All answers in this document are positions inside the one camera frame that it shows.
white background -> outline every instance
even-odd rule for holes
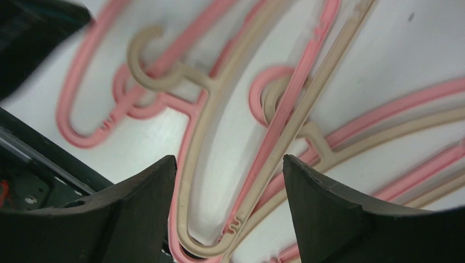
[[[152,43],[147,50],[149,57],[156,57],[210,1],[134,0],[106,36],[80,87],[71,116],[75,129],[89,134],[106,118],[114,105],[110,90],[113,75],[124,63],[128,41],[139,29],[149,24],[163,25],[164,39]],[[104,4],[103,0],[80,2],[94,15]],[[186,55],[188,63],[203,70],[213,65],[222,46],[239,29],[243,16],[255,1],[238,2]],[[355,2],[342,0],[339,17],[318,65]],[[219,233],[266,132],[249,111],[249,85],[268,66],[296,65],[321,7],[318,0],[295,1],[256,52],[229,101],[223,105],[220,121],[211,128],[208,147],[200,157],[202,165],[196,169],[190,203],[190,231],[199,241],[211,242]],[[328,134],[383,103],[435,83],[463,77],[464,12],[462,0],[381,0],[311,118]],[[177,155],[187,118],[174,110],[144,121],[126,118],[103,144],[90,150],[75,148],[63,139],[55,124],[56,103],[82,39],[81,32],[61,45],[2,107],[114,183],[138,173],[164,155]],[[192,100],[198,91],[185,86],[177,94]],[[463,99],[465,95],[443,99],[409,112],[407,117],[463,106]],[[465,121],[426,130],[361,154],[328,171],[327,175],[362,192],[373,193],[464,136]],[[290,153],[298,154],[305,147],[305,143],[297,141]],[[449,175],[463,165],[460,162],[441,174]],[[464,195],[465,189],[459,190],[427,209],[463,204]],[[261,262],[294,242],[289,208],[283,204],[251,233],[233,259],[234,262]]]

